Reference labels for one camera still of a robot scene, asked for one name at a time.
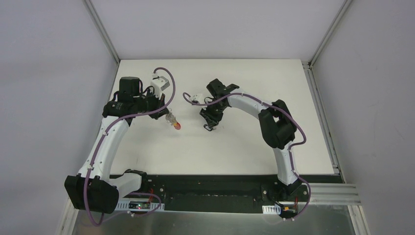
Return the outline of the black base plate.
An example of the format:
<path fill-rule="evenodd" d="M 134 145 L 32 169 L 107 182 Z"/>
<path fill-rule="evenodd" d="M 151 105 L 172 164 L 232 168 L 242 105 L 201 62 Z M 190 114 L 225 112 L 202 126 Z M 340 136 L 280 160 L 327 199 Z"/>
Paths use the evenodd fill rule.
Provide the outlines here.
<path fill-rule="evenodd" d="M 306 202 L 303 183 L 288 194 L 276 175 L 147 175 L 139 192 L 157 195 L 166 211 L 262 213 L 263 206 Z"/>

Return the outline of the left controller board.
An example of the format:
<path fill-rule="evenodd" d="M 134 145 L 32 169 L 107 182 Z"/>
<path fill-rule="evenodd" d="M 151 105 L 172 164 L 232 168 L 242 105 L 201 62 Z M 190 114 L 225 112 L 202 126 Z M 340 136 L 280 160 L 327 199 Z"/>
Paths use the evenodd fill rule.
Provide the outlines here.
<path fill-rule="evenodd" d="M 151 209 L 150 202 L 130 201 L 128 206 L 129 209 L 133 211 L 144 211 Z"/>

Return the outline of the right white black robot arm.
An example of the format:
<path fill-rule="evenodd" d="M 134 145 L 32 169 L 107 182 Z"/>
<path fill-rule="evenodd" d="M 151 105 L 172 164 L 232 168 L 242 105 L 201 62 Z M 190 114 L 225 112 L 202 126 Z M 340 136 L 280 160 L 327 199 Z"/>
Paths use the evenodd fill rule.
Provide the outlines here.
<path fill-rule="evenodd" d="M 204 128 L 214 130 L 223 118 L 224 110 L 228 107 L 242 110 L 259 121 L 264 141 L 273 149 L 277 163 L 278 195 L 285 201 L 297 195 L 297 188 L 301 185 L 298 176 L 292 170 L 292 161 L 289 156 L 289 146 L 295 139 L 296 125 L 291 114 L 282 100 L 271 104 L 243 92 L 239 86 L 230 84 L 225 86 L 220 80 L 214 79 L 207 85 L 211 94 L 211 101 L 200 110 L 205 119 Z"/>

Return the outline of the right controller board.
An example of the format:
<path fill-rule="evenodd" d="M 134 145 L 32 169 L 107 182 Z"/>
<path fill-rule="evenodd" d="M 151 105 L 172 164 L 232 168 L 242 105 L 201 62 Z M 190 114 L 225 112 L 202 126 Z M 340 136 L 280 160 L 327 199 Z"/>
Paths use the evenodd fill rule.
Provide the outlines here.
<path fill-rule="evenodd" d="M 280 206 L 280 214 L 281 218 L 290 219 L 295 217 L 298 214 L 297 206 Z"/>

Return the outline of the black tagged key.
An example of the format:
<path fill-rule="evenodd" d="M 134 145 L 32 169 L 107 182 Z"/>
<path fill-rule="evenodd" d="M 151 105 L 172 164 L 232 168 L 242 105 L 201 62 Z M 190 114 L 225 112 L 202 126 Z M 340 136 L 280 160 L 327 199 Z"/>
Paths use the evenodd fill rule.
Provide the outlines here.
<path fill-rule="evenodd" d="M 213 130 L 215 130 L 216 128 L 215 127 L 210 127 L 209 125 L 207 125 L 207 124 L 205 124 L 204 126 L 203 126 L 206 130 L 208 130 L 209 132 L 211 132 L 211 131 L 213 131 Z"/>

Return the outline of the controller board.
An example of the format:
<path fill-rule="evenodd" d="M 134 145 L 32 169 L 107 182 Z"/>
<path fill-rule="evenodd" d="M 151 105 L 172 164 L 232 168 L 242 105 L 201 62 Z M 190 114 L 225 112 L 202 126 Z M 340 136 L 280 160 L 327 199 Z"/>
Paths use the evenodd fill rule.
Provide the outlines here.
<path fill-rule="evenodd" d="M 297 206 L 280 206 L 280 214 L 281 218 L 290 219 L 295 217 L 298 214 Z"/>
<path fill-rule="evenodd" d="M 129 209 L 133 211 L 144 211 L 151 209 L 150 202 L 130 201 L 128 206 Z"/>

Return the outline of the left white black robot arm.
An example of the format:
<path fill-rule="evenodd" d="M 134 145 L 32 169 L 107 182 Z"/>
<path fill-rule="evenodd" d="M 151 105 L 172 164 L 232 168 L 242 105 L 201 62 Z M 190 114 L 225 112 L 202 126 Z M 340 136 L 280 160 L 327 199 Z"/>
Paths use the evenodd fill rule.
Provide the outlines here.
<path fill-rule="evenodd" d="M 118 91 L 103 108 L 100 132 L 87 160 L 74 176 L 68 176 L 64 186 L 73 206 L 78 210 L 112 213 L 119 199 L 134 194 L 143 198 L 149 185 L 143 181 L 146 173 L 126 170 L 118 178 L 110 178 L 118 147 L 136 114 L 158 119 L 165 115 L 164 90 L 170 86 L 167 78 L 153 75 L 150 86 L 143 88 L 138 77 L 122 77 Z"/>

